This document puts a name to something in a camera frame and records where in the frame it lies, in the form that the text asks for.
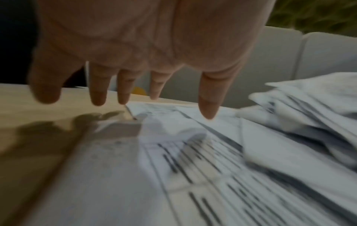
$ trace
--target table surface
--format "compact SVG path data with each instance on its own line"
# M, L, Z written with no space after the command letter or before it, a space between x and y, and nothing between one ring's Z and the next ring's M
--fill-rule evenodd
M190 104L140 95L130 101ZM0 84L0 225L16 224L87 126L109 118L132 119L113 91L101 107L91 104L87 89L73 88L64 88L57 103L43 105L25 85Z

